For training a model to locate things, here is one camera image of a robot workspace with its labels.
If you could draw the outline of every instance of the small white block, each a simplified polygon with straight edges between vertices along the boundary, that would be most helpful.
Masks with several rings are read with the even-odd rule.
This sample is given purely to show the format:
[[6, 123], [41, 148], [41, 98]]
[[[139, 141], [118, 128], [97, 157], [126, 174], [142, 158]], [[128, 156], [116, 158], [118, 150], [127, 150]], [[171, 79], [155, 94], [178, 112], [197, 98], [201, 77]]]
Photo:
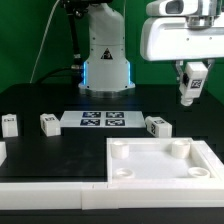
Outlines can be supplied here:
[[18, 136], [16, 115], [8, 114], [2, 116], [2, 134], [3, 138]]
[[0, 166], [5, 161], [7, 157], [5, 142], [0, 142]]
[[42, 114], [40, 124], [46, 136], [61, 135], [60, 122], [54, 114]]
[[161, 117], [147, 117], [145, 119], [147, 131], [156, 138], [171, 138], [172, 125]]

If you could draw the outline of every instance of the cable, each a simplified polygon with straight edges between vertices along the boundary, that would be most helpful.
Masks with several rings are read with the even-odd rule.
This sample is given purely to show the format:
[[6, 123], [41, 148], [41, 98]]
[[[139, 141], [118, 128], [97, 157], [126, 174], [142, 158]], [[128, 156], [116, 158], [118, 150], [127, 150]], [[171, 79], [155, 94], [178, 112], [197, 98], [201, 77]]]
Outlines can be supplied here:
[[44, 36], [43, 36], [43, 39], [42, 39], [42, 42], [41, 42], [40, 50], [39, 50], [37, 59], [35, 61], [35, 65], [34, 65], [34, 68], [33, 68], [32, 76], [31, 76], [31, 79], [30, 79], [30, 83], [33, 82], [33, 79], [34, 79], [34, 76], [35, 76], [35, 73], [36, 73], [36, 69], [37, 69], [37, 65], [38, 65], [38, 62], [40, 60], [41, 53], [43, 51], [44, 43], [45, 43], [45, 40], [46, 40], [46, 37], [47, 37], [47, 34], [48, 34], [49, 27], [51, 25], [51, 21], [52, 21], [53, 15], [54, 15], [54, 12], [55, 12], [58, 4], [60, 3], [60, 1], [61, 0], [57, 0], [56, 3], [54, 4], [52, 10], [51, 10], [51, 13], [50, 13], [50, 16], [49, 16], [49, 19], [48, 19], [48, 22], [47, 22], [47, 25], [46, 25], [46, 28], [45, 28], [45, 31], [44, 31]]
[[48, 72], [45, 76], [43, 76], [42, 78], [38, 79], [35, 83], [36, 84], [40, 84], [42, 83], [45, 79], [47, 78], [51, 78], [51, 77], [61, 77], [61, 75], [54, 75], [55, 73], [58, 73], [58, 72], [62, 72], [62, 71], [72, 71], [72, 68], [71, 67], [65, 67], [65, 68], [58, 68], [58, 69], [55, 69], [51, 72]]

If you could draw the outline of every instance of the white container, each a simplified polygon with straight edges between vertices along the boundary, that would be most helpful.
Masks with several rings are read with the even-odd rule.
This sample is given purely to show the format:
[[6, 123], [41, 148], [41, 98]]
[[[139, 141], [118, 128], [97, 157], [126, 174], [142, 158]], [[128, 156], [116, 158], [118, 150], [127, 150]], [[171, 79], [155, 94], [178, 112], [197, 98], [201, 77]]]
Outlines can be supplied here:
[[126, 141], [115, 141], [111, 147], [111, 156], [113, 158], [126, 159], [129, 157], [129, 145]]
[[177, 140], [172, 143], [171, 154], [177, 159], [186, 159], [190, 153], [191, 144], [188, 140]]

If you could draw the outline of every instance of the black cable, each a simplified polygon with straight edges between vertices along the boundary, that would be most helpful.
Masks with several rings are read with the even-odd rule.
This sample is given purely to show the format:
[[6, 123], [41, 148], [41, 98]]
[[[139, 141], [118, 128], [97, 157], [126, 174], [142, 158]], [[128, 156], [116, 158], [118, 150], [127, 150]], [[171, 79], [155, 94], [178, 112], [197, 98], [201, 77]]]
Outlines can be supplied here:
[[65, 67], [65, 68], [58, 68], [58, 69], [55, 69], [55, 70], [53, 70], [53, 71], [51, 71], [51, 72], [48, 72], [45, 76], [43, 76], [42, 78], [40, 78], [40, 79], [38, 79], [35, 83], [36, 84], [40, 84], [40, 83], [42, 83], [45, 79], [47, 79], [47, 78], [51, 78], [51, 77], [61, 77], [62, 75], [54, 75], [54, 74], [56, 74], [56, 73], [58, 73], [58, 72], [62, 72], [62, 71], [72, 71], [72, 69], [71, 69], [71, 67]]

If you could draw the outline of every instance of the circular hole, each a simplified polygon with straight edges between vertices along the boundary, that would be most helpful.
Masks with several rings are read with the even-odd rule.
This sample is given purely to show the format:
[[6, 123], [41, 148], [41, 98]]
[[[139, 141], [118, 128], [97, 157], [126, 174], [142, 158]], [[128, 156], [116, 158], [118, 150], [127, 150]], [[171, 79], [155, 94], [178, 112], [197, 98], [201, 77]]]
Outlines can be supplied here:
[[119, 178], [119, 179], [122, 179], [122, 178], [125, 178], [125, 179], [128, 179], [128, 178], [133, 178], [134, 177], [134, 172], [130, 169], [127, 169], [127, 168], [120, 168], [120, 169], [117, 169], [115, 171], [115, 175], [114, 175], [115, 178]]
[[124, 142], [124, 141], [115, 141], [114, 142], [114, 145], [116, 145], [116, 146], [122, 146], [122, 145], [126, 145], [127, 143], [126, 142]]
[[175, 142], [173, 142], [173, 144], [178, 145], [178, 146], [184, 146], [184, 145], [189, 145], [189, 141], [188, 140], [177, 140]]
[[191, 177], [194, 178], [209, 178], [210, 172], [201, 167], [192, 167], [188, 170], [188, 173]]

